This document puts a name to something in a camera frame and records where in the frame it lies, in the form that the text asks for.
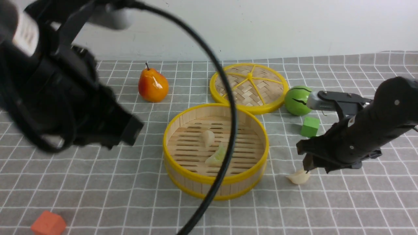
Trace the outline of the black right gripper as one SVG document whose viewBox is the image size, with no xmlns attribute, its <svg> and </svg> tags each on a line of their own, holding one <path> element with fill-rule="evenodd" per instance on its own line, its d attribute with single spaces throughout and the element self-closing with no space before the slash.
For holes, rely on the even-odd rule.
<svg viewBox="0 0 418 235">
<path fill-rule="evenodd" d="M 342 169 L 360 169 L 363 161 L 382 156 L 380 147 L 365 151 L 349 140 L 344 132 L 350 118 L 334 123 L 324 135 L 297 143 L 297 153 L 305 156 L 303 169 L 306 173 L 316 168 L 324 168 L 327 174 Z"/>
</svg>

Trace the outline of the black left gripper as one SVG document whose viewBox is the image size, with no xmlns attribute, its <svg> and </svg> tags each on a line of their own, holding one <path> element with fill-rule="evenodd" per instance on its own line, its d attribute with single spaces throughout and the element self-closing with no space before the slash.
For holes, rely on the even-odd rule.
<svg viewBox="0 0 418 235">
<path fill-rule="evenodd" d="M 97 143 L 132 146 L 144 123 L 100 82 L 92 53 L 61 47 L 59 58 L 39 47 L 31 57 L 1 46 L 1 109 L 34 146 L 60 153 Z"/>
</svg>

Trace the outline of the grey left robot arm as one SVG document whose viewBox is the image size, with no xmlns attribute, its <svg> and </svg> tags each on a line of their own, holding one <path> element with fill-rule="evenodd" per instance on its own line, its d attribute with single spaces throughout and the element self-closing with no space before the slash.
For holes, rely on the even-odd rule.
<svg viewBox="0 0 418 235">
<path fill-rule="evenodd" d="M 1 108 L 34 146 L 134 145 L 144 123 L 100 82 L 96 59 L 73 41 L 86 23 L 124 30 L 125 0 L 1 1 Z"/>
</svg>

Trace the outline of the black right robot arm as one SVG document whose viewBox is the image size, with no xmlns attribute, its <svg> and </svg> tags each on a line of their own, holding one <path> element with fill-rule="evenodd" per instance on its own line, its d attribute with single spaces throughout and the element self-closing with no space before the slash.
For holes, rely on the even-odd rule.
<svg viewBox="0 0 418 235">
<path fill-rule="evenodd" d="M 307 107 L 335 111 L 339 122 L 297 143 L 304 170 L 360 169 L 363 161 L 378 158 L 383 145 L 417 125 L 417 95 L 417 80 L 402 76 L 383 81 L 372 100 L 354 93 L 312 92 Z"/>
</svg>

